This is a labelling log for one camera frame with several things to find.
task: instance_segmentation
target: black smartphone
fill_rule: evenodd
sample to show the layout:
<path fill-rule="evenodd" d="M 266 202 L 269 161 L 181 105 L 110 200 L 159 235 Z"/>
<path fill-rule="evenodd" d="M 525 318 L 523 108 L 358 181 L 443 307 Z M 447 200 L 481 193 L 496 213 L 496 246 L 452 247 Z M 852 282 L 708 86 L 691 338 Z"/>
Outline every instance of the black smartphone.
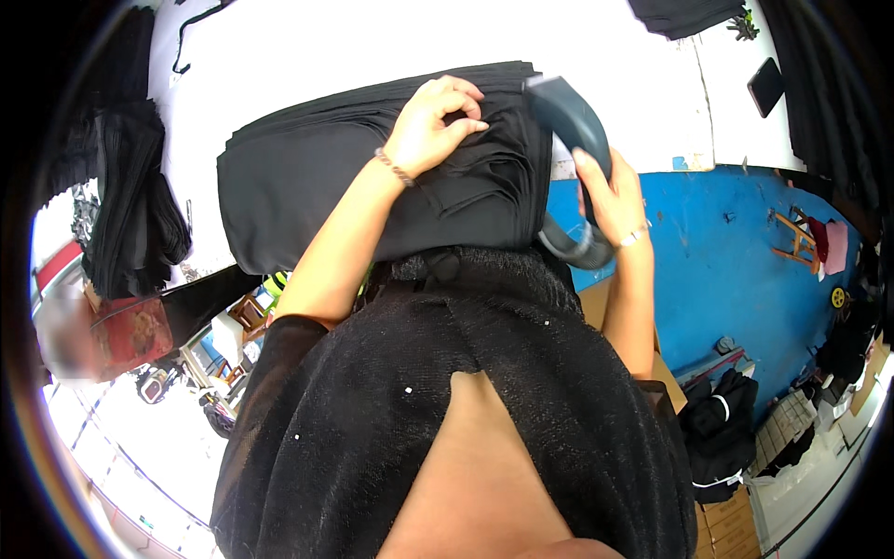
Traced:
<path fill-rule="evenodd" d="M 762 118 L 770 114 L 782 97 L 783 90 L 782 74 L 772 58 L 767 58 L 761 69 L 748 81 L 748 91 L 751 92 L 751 98 L 755 100 Z"/>

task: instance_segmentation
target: person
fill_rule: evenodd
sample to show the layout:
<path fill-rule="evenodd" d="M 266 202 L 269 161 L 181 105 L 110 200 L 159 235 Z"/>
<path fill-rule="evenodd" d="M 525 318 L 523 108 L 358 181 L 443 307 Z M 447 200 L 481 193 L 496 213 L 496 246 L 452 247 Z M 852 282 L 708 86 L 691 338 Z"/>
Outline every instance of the person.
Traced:
<path fill-rule="evenodd" d="M 538 247 L 373 266 L 355 310 L 403 179 L 486 133 L 483 98 L 451 76 L 424 84 L 295 267 L 217 481 L 225 556 L 694 554 L 686 451 L 649 380 L 653 248 L 617 151 L 610 181 L 573 154 L 619 247 L 601 333 Z"/>

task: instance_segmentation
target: pink cloth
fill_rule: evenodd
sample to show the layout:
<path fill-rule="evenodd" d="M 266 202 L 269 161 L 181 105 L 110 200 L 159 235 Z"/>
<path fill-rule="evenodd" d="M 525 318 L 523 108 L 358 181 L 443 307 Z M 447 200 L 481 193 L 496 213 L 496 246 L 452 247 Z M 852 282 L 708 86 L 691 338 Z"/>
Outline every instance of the pink cloth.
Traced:
<path fill-rule="evenodd" d="M 826 236 L 829 238 L 829 257 L 823 262 L 826 275 L 843 272 L 848 265 L 848 226 L 843 221 L 830 221 L 826 224 Z"/>

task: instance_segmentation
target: wheel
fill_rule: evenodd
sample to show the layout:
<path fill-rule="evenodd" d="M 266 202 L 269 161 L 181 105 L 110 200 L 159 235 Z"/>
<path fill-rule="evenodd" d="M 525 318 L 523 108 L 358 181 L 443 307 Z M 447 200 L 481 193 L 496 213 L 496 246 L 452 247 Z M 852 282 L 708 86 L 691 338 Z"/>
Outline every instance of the wheel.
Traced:
<path fill-rule="evenodd" d="M 846 295 L 843 289 L 841 289 L 840 287 L 836 287 L 832 290 L 832 307 L 835 307 L 836 309 L 844 307 L 845 299 Z"/>

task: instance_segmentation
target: blue painted floor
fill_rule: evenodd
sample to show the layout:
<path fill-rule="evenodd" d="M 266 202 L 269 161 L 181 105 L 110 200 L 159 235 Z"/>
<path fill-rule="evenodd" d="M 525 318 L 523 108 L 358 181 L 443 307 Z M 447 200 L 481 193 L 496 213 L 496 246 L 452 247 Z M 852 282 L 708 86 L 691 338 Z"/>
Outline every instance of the blue painted floor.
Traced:
<path fill-rule="evenodd" d="M 790 250 L 793 234 L 770 214 L 801 208 L 820 221 L 844 220 L 824 200 L 788 188 L 769 169 L 719 166 L 709 173 L 641 175 L 653 224 L 655 324 L 662 357 L 681 371 L 705 357 L 724 335 L 755 361 L 760 384 L 755 418 L 784 393 L 831 325 L 832 289 L 854 270 L 860 236 L 848 224 L 848 269 L 821 283 L 809 269 L 770 252 Z M 577 181 L 557 181 L 547 208 L 572 237 L 580 233 Z M 578 291 L 613 269 L 573 269 Z"/>

